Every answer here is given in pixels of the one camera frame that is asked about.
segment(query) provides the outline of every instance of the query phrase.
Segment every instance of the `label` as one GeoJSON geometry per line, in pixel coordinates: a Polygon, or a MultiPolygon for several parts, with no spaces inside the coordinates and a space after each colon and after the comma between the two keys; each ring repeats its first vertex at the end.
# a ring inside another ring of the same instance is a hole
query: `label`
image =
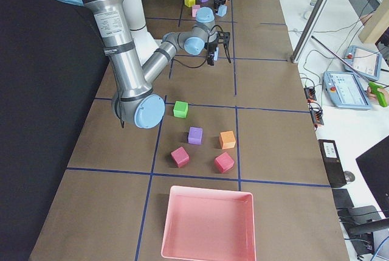
{"type": "Polygon", "coordinates": [[[103,38],[119,35],[124,32],[122,19],[117,10],[98,13],[95,16],[97,27],[103,38]]]}
{"type": "Polygon", "coordinates": [[[334,158],[334,159],[337,158],[335,146],[332,142],[323,142],[323,146],[327,158],[334,158]]]}

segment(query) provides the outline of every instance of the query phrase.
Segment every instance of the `black wall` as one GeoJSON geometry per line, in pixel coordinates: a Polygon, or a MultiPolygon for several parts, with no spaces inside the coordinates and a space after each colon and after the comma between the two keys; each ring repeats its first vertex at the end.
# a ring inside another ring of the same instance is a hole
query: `black wall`
{"type": "Polygon", "coordinates": [[[27,260],[108,60],[88,10],[0,1],[0,260],[27,260]]]}

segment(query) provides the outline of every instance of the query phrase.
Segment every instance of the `metal pole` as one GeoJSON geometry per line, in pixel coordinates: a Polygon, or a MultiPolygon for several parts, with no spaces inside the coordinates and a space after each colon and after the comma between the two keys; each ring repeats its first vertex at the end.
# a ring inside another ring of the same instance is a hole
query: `metal pole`
{"type": "Polygon", "coordinates": [[[320,14],[323,11],[324,6],[326,5],[328,0],[317,0],[316,5],[306,22],[304,31],[296,45],[296,48],[291,56],[291,60],[293,63],[298,63],[298,60],[300,59],[301,53],[304,51],[304,48],[306,44],[308,43],[309,39],[311,38],[312,32],[314,31],[314,27],[316,25],[316,22],[320,16],[320,14]]]}

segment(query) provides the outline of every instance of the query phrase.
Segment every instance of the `light blue cube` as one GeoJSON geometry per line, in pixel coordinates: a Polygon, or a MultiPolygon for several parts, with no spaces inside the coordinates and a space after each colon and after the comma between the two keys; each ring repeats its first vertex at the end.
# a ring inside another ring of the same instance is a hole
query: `light blue cube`
{"type": "Polygon", "coordinates": [[[227,13],[227,6],[225,4],[222,4],[219,6],[219,9],[218,9],[218,12],[216,13],[216,15],[225,16],[226,13],[227,13]]]}

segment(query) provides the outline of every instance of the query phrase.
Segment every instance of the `orange cube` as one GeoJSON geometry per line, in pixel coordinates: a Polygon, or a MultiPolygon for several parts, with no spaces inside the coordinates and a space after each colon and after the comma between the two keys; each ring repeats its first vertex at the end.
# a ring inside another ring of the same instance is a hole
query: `orange cube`
{"type": "Polygon", "coordinates": [[[222,150],[225,150],[227,148],[233,148],[236,144],[236,139],[235,135],[233,135],[233,131],[220,132],[219,141],[222,150]]]}

